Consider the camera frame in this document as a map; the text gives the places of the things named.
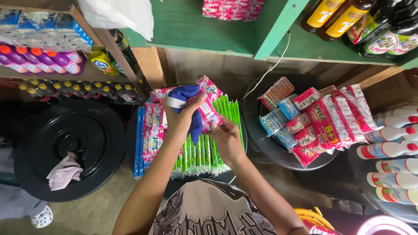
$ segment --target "yellow bottle cap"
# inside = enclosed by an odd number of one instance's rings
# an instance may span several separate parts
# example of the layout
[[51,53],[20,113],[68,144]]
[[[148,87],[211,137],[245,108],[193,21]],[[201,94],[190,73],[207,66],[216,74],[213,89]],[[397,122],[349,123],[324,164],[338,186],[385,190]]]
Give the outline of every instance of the yellow bottle cap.
[[31,87],[31,88],[28,88],[28,92],[31,94],[35,94],[36,90]]
[[59,83],[54,83],[54,87],[55,87],[55,89],[61,89],[61,84],[59,84]]
[[33,85],[38,85],[38,84],[39,84],[39,81],[38,81],[38,80],[36,80],[36,79],[31,79],[31,83],[32,83]]
[[28,89],[28,86],[26,86],[25,84],[20,84],[19,89],[26,90],[26,89]]
[[48,87],[45,85],[45,83],[41,83],[39,84],[39,88],[41,88],[42,90],[46,90]]

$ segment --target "hand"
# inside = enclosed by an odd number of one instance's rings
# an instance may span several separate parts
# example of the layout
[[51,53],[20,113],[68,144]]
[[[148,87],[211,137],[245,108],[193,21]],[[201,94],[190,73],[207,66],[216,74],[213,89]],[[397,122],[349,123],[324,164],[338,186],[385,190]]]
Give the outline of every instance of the hand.
[[240,131],[227,117],[220,115],[222,125],[218,126],[214,122],[211,123],[211,130],[208,135],[215,140],[216,148],[219,151],[224,163],[233,168],[242,158],[246,158],[244,150],[242,149]]
[[163,99],[164,110],[167,116],[167,136],[166,139],[175,140],[176,143],[183,145],[187,139],[191,124],[191,116],[205,101],[207,93],[203,92],[193,100],[179,114],[167,105],[167,98]]

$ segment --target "yellow bottle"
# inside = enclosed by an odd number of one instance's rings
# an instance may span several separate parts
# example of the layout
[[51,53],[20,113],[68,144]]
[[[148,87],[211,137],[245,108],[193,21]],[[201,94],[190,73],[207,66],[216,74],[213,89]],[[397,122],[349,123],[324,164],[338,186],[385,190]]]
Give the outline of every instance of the yellow bottle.
[[116,75],[118,74],[116,68],[109,61],[109,58],[105,53],[103,53],[98,47],[92,46],[92,52],[84,52],[88,60],[90,60],[94,66],[107,75]]

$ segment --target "graphic t-shirt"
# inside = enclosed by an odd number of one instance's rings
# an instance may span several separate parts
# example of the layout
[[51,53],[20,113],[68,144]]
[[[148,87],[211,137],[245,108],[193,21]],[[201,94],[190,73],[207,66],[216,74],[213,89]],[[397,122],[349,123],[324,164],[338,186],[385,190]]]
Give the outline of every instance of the graphic t-shirt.
[[239,188],[207,179],[189,182],[166,202],[149,235],[276,235]]

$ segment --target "white plastic bag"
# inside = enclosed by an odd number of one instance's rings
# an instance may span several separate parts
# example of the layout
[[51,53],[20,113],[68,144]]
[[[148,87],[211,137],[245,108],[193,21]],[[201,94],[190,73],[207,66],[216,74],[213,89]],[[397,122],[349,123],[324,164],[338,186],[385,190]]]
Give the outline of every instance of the white plastic bag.
[[153,37],[154,18],[149,0],[79,0],[93,28],[131,28],[146,40]]

